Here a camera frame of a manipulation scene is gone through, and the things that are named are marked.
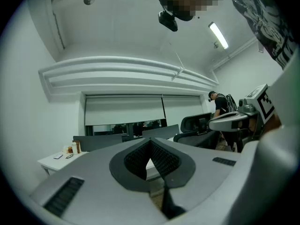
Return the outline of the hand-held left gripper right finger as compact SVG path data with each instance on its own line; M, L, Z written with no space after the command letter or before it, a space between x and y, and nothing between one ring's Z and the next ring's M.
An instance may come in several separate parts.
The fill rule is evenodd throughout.
M214 158L223 158L237 162L240 153L224 150L211 150L172 142L163 138L152 138L190 156L195 162L195 172L183 187L169 190L173 202L184 210L192 210L204 202L224 182L232 171L232 165L216 162Z

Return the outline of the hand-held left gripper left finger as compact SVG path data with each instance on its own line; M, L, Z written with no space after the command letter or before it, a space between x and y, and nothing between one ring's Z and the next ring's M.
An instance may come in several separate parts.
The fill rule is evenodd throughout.
M56 171L31 194L31 199L44 206L68 179L83 180L61 219L75 225L161 225L167 218L149 193L125 189L111 175L110 160L118 152L138 141L88 152Z

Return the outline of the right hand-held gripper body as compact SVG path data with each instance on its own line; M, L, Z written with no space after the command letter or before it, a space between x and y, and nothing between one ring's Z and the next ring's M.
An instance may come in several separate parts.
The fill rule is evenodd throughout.
M256 87L243 99L239 100L238 110L248 116L259 115L262 122L266 124L275 110L273 103L266 93L267 90L267 84Z

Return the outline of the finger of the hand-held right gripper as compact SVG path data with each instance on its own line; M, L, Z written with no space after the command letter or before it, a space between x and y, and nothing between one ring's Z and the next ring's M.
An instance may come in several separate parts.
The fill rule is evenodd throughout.
M239 111L225 113L211 119L208 122L209 129L220 132L235 132L239 129L240 121L246 120L249 117Z

